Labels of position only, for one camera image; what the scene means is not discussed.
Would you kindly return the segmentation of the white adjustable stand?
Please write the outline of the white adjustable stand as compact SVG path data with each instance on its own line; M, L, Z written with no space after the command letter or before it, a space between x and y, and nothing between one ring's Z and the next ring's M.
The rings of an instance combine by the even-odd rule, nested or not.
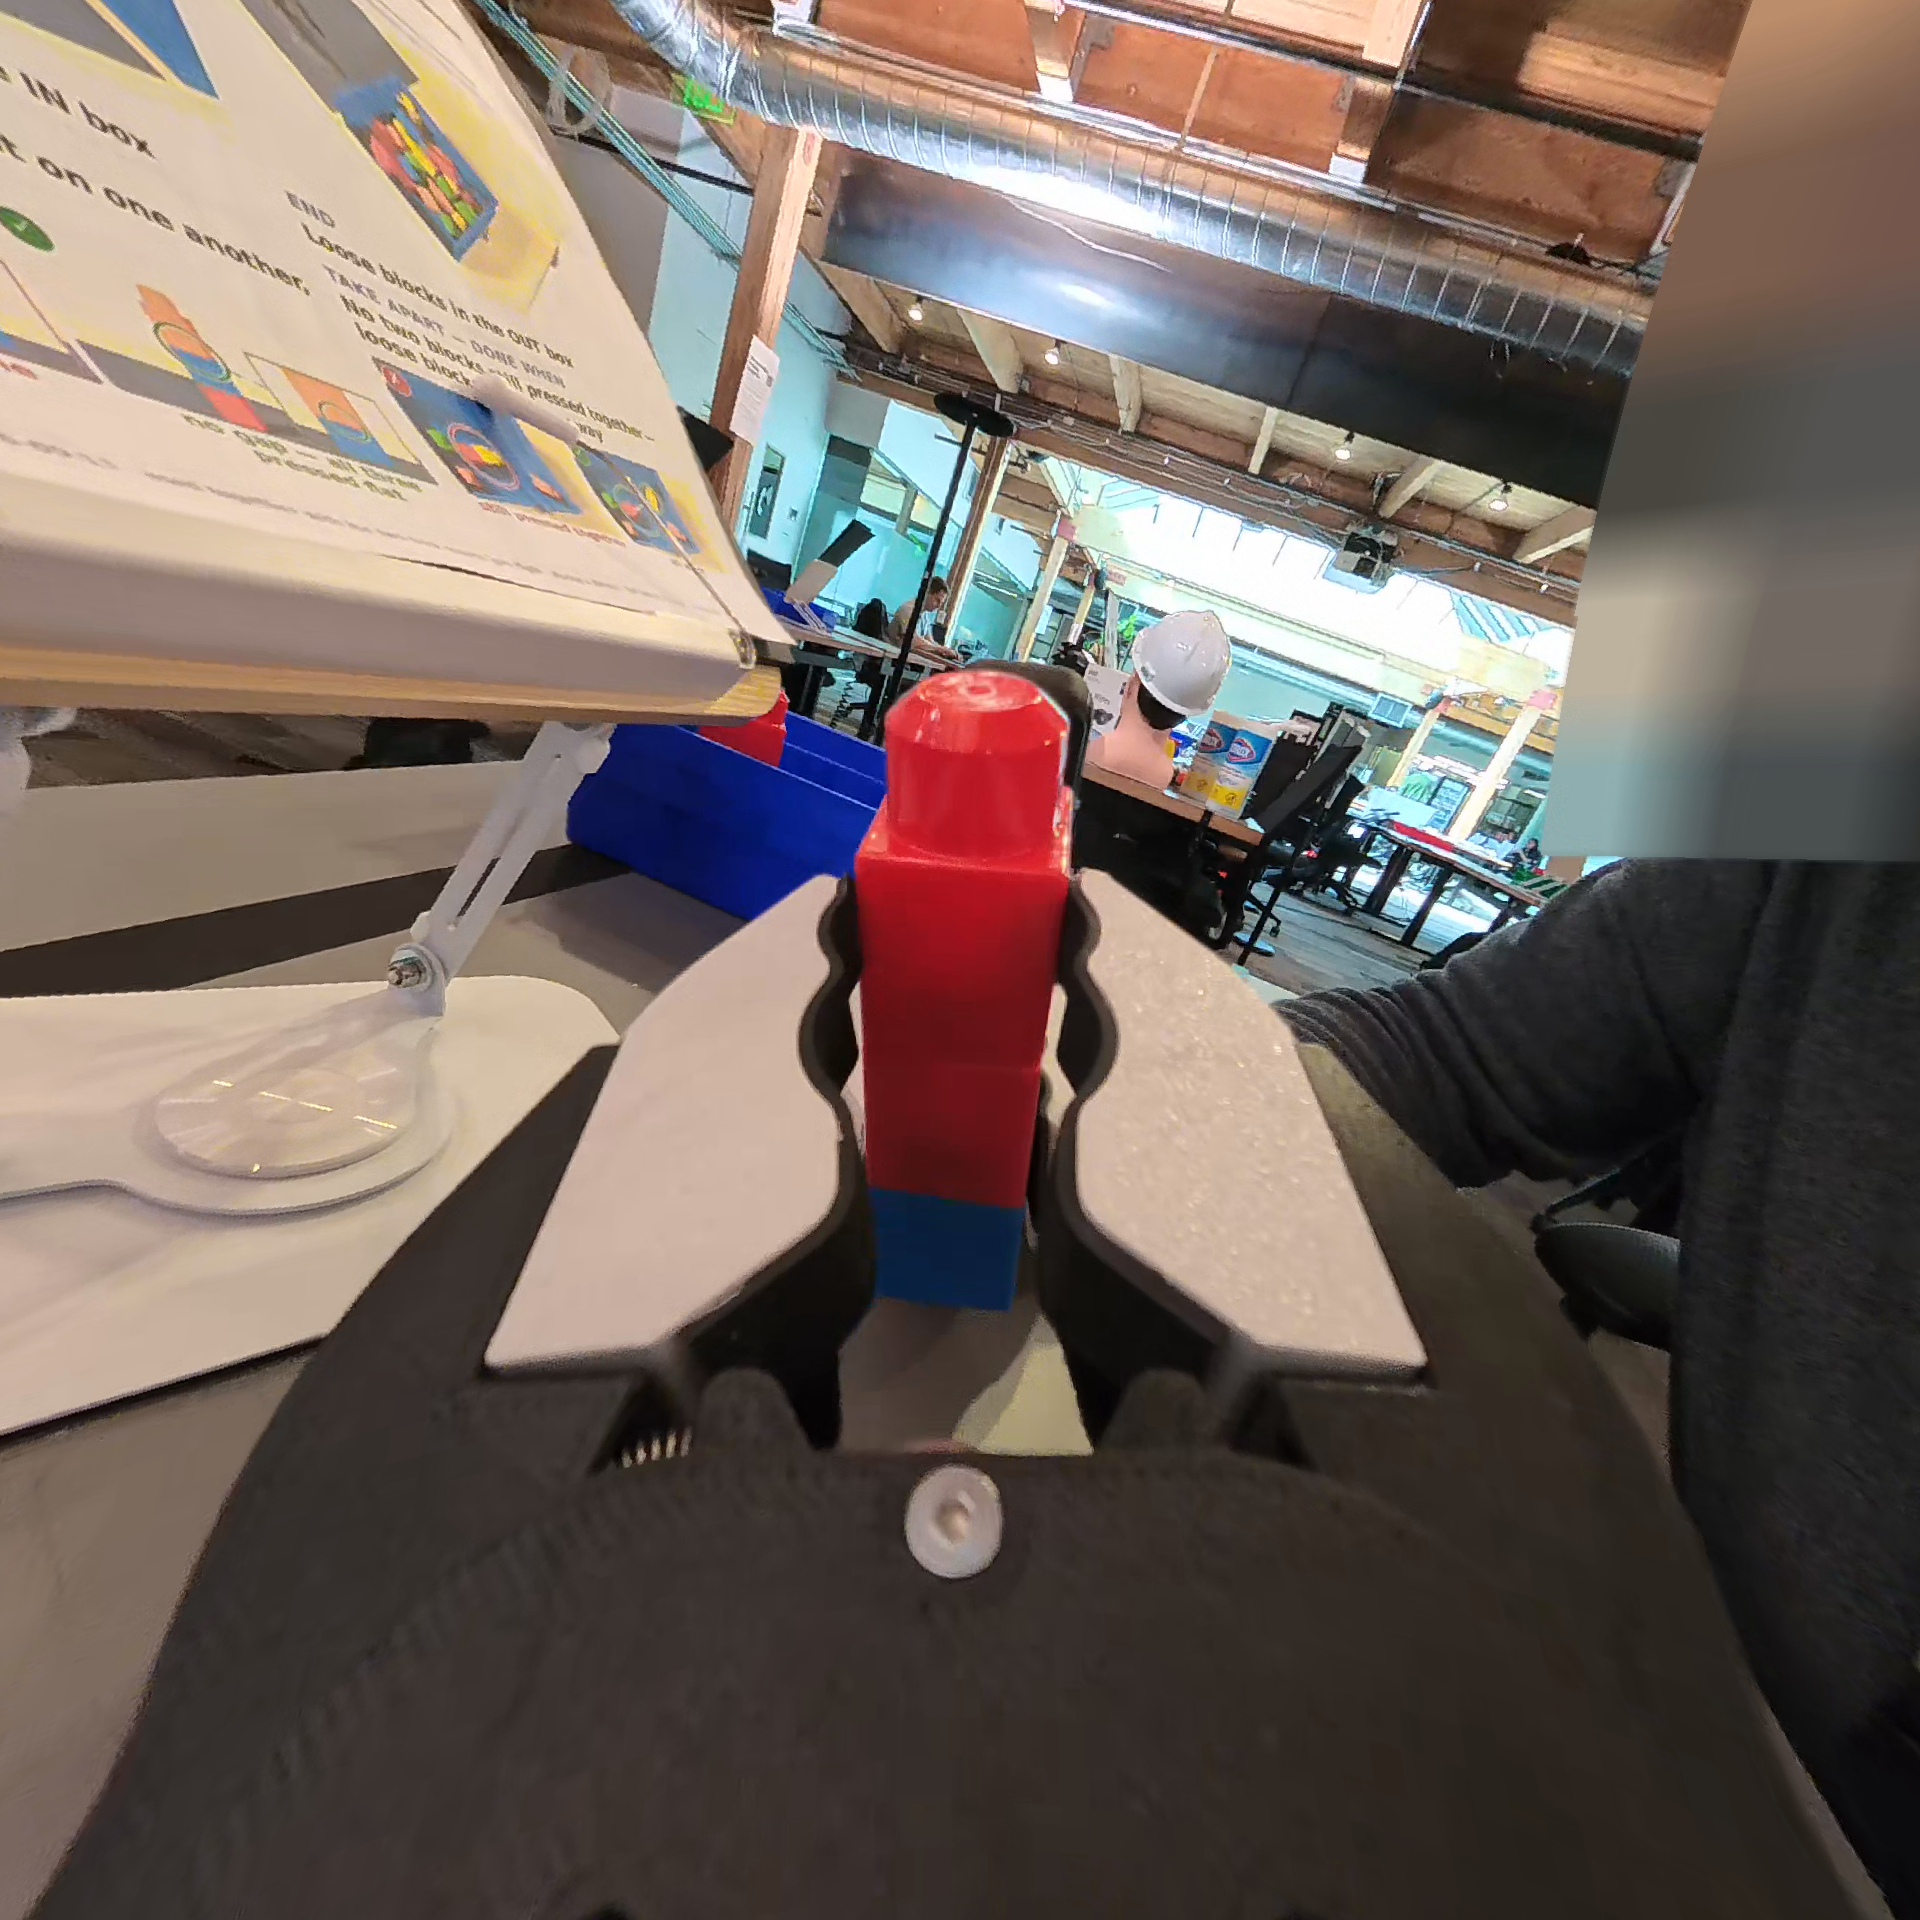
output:
M155 1094L155 1201L207 1215L328 1209L423 1171L450 1131L436 1040L450 981L506 904L613 727L547 721L381 988L275 1028Z

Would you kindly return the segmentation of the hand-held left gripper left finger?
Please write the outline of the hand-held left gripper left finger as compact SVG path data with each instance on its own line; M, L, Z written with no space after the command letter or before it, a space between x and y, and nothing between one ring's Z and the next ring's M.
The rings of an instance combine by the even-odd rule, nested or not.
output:
M487 1344L490 1372L836 1377L874 1301L844 1099L854 974L853 885L814 877L647 1004Z

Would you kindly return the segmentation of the white hard hat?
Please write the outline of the white hard hat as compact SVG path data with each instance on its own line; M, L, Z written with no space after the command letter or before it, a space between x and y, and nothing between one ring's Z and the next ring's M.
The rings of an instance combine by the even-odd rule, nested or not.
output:
M1210 712L1231 670L1231 638L1214 611L1180 611L1141 628L1133 679L1152 728Z

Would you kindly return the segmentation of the long wooden work table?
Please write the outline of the long wooden work table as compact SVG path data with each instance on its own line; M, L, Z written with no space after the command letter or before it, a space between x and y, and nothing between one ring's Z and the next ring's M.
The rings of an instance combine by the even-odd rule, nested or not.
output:
M1429 830L1388 817L1360 827L1360 864L1354 879L1360 920L1391 944L1437 952L1447 926L1429 931L1432 916L1454 919L1468 907L1463 928L1480 935L1535 915L1547 893L1539 881L1515 879L1468 848Z
M776 622L783 638L781 684L791 712L811 718L830 671L854 660L899 663L899 649L853 631L810 628L796 620Z

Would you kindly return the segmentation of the person's torso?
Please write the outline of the person's torso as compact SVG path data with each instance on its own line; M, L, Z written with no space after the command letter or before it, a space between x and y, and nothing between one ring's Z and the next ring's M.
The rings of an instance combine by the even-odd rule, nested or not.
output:
M1699 1085L1675 1465L1774 1718L1916 1916L1916 865L1644 860Z

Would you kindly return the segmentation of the black floor lamp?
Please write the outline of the black floor lamp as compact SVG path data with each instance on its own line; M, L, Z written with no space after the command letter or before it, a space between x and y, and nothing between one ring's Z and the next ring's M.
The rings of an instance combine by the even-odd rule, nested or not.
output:
M963 479L968 470L972 447L978 438L986 438L987 443L999 446L999 443L1005 443L1014 433L1014 423L999 406L987 404L983 399L974 399L974 398L968 398L960 391L939 393L934 398L934 404L938 404L934 412L942 417L947 417L949 423L958 424L963 430L963 437L958 441L958 451L955 451L955 457L952 457L952 468L951 468L951 479L949 479L949 486L947 486L947 494L943 494L943 504L939 510L939 516L934 521L934 528L933 528L933 535L931 535L931 542L928 542L928 555L926 555L926 565L923 565L923 571L920 571L920 579L918 579L917 597L914 597L914 601L908 611L902 633L899 638L891 663L887 664L882 684L874 693L874 697L870 697L870 702L868 702L868 707L866 707L866 710L862 712L862 720L859 720L858 737L863 741L863 743L875 741L875 733L879 732L879 721L882 721L884 712L891 708L894 700L899 697L899 693L902 687L908 660L911 659L914 641L920 635L920 616L923 616L923 611L926 611L926 604L928 604L931 583L934 579L934 571L938 571L938 565L939 565L939 558L942 558L943 537L947 537L949 524L952 519L952 507L955 507Z

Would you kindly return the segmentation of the blue toy block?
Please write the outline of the blue toy block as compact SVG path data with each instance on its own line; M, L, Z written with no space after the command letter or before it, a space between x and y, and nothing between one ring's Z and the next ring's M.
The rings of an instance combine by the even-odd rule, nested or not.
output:
M990 1206L920 1190L870 1189L875 1296L1007 1312L1018 1297L1023 1204Z

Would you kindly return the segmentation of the wooden support post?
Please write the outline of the wooden support post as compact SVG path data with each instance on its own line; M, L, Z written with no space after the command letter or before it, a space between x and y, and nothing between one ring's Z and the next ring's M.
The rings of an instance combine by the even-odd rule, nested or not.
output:
M727 455L708 468L710 489L727 526L735 526L756 438L733 424L733 412L744 391L751 348L776 348L796 265L810 237L823 231L819 174L824 144L815 133L773 128L743 108L732 123L710 120L708 133L751 191L708 409L708 424L730 433Z

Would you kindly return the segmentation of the black office chair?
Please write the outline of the black office chair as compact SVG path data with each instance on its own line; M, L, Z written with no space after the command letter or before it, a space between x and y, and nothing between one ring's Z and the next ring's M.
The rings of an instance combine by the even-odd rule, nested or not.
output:
M1240 957L1254 951L1264 919L1251 932L1240 932L1240 923L1258 885L1268 881L1268 904L1285 893L1367 741L1368 727L1350 718L1340 720L1308 766L1282 791L1253 807L1251 825L1258 825L1262 837L1231 879L1215 948L1227 951L1238 941Z

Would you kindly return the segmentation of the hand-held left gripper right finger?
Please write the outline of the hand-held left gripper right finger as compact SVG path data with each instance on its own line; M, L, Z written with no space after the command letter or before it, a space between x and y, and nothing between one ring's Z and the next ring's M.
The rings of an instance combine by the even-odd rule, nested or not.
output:
M1405 1388L1427 1369L1295 1038L1115 877L1070 887L1040 1308L1085 1401L1146 1373Z

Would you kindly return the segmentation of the silver ventilation duct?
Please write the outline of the silver ventilation duct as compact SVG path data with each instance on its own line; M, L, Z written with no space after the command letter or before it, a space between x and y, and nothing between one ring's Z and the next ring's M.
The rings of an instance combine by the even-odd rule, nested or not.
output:
M735 24L714 5L613 12L663 64L773 128L1611 376L1629 376L1646 339L1650 289L1410 211Z

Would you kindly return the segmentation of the grey desk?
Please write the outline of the grey desk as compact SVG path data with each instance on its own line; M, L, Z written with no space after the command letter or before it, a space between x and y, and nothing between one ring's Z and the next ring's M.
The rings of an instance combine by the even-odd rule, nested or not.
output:
M440 888L506 766L45 787L5 827L15 992L350 981ZM735 920L654 879L555 852L468 976L544 976L613 1027ZM271 1358L5 1440L5 1916L51 1878L128 1731L186 1577L301 1359ZM859 1445L960 1437L991 1453L1088 1445L1031 1308L947 1318L884 1303L847 1345Z

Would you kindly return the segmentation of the printed instruction sheet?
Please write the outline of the printed instruction sheet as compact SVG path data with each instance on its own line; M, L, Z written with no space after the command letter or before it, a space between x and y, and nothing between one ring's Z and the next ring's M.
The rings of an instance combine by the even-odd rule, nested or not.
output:
M751 579L460 5L2 16L5 472L610 608Z

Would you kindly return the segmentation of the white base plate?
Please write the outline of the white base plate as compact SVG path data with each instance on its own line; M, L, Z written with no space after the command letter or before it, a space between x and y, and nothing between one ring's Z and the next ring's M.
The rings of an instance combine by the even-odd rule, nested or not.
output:
M366 988L5 998L5 1145L64 1147L99 1109L134 1112L196 1060ZM323 1336L518 1120L614 1038L559 983L460 979L435 1045L452 1092L447 1141L389 1190L268 1217L178 1214L123 1190L5 1199L5 1432Z

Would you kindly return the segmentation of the wooden document holder board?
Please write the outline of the wooden document holder board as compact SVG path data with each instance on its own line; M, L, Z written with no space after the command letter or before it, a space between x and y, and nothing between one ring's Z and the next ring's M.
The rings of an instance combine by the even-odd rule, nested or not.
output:
M774 700L783 641L751 587L739 622L759 660L744 664L720 615L610 608L171 510L118 513L5 472L6 703L732 720Z

